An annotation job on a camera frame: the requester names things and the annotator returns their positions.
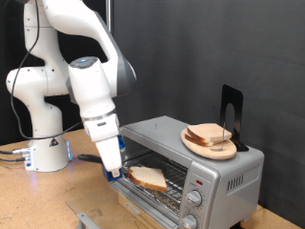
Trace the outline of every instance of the black cable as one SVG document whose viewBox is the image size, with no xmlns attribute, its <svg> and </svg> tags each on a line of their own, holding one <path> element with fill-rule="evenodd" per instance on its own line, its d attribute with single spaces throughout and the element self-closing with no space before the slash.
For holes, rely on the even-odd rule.
<svg viewBox="0 0 305 229">
<path fill-rule="evenodd" d="M 10 151 L 0 151 L 1 155 L 12 155 L 12 152 Z"/>
<path fill-rule="evenodd" d="M 11 104 L 11 108 L 13 110 L 13 113 L 15 114 L 16 118 L 17 118 L 17 121 L 18 121 L 18 128 L 19 128 L 19 132 L 20 132 L 20 135 L 25 138 L 25 139 L 28 139 L 28 140 L 42 140 L 42 139 L 48 139 L 48 138 L 52 138 L 52 137 L 56 137 L 56 136 L 59 136 L 59 135 L 62 135 L 72 129 L 74 129 L 75 127 L 77 127 L 78 125 L 81 125 L 82 122 L 78 122 L 76 123 L 74 126 L 71 126 L 69 129 L 67 129 L 66 131 L 62 132 L 62 133 L 59 133 L 57 135 L 47 135 L 47 136 L 43 136 L 43 137 L 31 137 L 31 136 L 26 136 L 24 135 L 23 131 L 22 131 L 22 127 L 21 127 L 21 121 L 20 121 L 20 117 L 18 115 L 18 113 L 16 112 L 15 108 L 14 108 L 14 105 L 13 105 L 13 91 L 14 91 L 14 88 L 15 88 L 15 84 L 16 84 L 16 80 L 17 80 L 17 76 L 24 64 L 24 62 L 26 61 L 26 59 L 28 58 L 28 56 L 30 55 L 32 49 L 36 46 L 37 44 L 37 41 L 39 39 L 39 34 L 40 34 L 40 24 L 39 24 L 39 10 L 38 10 L 38 4 L 37 4 L 37 0 L 35 0 L 35 5 L 36 5 L 36 13 L 37 13 L 37 36 L 36 36 L 36 40 L 34 42 L 34 44 L 31 46 L 31 48 L 29 49 L 28 53 L 26 54 L 26 56 L 23 58 L 19 68 L 18 68 L 18 71 L 17 71 L 17 74 L 13 80 L 13 84 L 12 84 L 12 88 L 11 88 L 11 93 L 10 93 L 10 104 Z"/>
<path fill-rule="evenodd" d="M 25 161 L 26 159 L 24 157 L 20 157 L 15 160 L 6 160 L 6 159 L 2 159 L 2 158 L 0 158 L 0 160 L 7 161 L 7 162 L 19 162 L 19 161 Z"/>
</svg>

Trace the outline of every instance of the toaster oven knob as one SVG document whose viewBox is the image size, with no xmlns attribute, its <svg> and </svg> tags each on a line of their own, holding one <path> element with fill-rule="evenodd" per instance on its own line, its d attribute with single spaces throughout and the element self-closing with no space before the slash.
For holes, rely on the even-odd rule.
<svg viewBox="0 0 305 229">
<path fill-rule="evenodd" d="M 197 191 L 191 191 L 186 196 L 185 199 L 193 206 L 198 207 L 202 201 L 200 194 Z"/>
<path fill-rule="evenodd" d="M 196 229 L 197 221 L 192 215 L 188 215 L 182 219 L 183 229 Z"/>
</svg>

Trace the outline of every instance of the toaster oven rack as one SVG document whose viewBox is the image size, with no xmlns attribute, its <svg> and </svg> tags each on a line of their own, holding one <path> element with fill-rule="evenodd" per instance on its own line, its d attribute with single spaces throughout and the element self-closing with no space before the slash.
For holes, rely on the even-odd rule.
<svg viewBox="0 0 305 229">
<path fill-rule="evenodd" d="M 166 192 L 159 192 L 153 189 L 143 188 L 134 184 L 127 177 L 124 177 L 124 179 L 130 185 L 136 187 L 137 191 L 141 192 L 144 196 L 157 201 L 159 204 L 170 209 L 172 212 L 174 212 L 175 215 L 178 216 L 183 193 L 183 186 L 188 170 L 180 164 L 169 160 L 155 152 L 149 156 L 145 156 L 145 158 L 141 160 L 138 160 L 136 163 L 132 163 L 128 167 L 124 167 L 126 170 L 129 170 L 129 167 L 131 166 L 145 166 L 162 170 L 168 184 Z"/>
</svg>

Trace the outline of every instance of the wooden plate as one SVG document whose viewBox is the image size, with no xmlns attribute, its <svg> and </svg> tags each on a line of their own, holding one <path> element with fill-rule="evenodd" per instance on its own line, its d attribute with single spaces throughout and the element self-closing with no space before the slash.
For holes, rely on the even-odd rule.
<svg viewBox="0 0 305 229">
<path fill-rule="evenodd" d="M 218 144 L 215 144 L 214 146 L 201 146 L 197 145 L 195 143 L 190 142 L 185 138 L 185 134 L 187 133 L 187 129 L 183 130 L 181 132 L 181 139 L 183 143 L 188 147 L 191 151 L 194 153 L 204 156 L 210 159 L 219 159 L 219 160 L 224 160 L 224 159 L 230 159 L 236 155 L 236 147 L 234 143 L 232 143 L 231 140 L 225 140 L 223 142 L 223 148 L 226 149 L 226 151 L 222 152 L 215 152 L 212 151 L 211 149 L 219 149 L 221 148 L 221 142 Z"/>
</svg>

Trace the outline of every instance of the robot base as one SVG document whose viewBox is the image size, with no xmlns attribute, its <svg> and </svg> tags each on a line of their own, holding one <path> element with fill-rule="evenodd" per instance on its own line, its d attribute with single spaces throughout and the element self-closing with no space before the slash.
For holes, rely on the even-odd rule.
<svg viewBox="0 0 305 229">
<path fill-rule="evenodd" d="M 25 161 L 28 171 L 53 172 L 65 168 L 70 152 L 63 136 L 32 140 L 29 143 L 30 161 Z"/>
</svg>

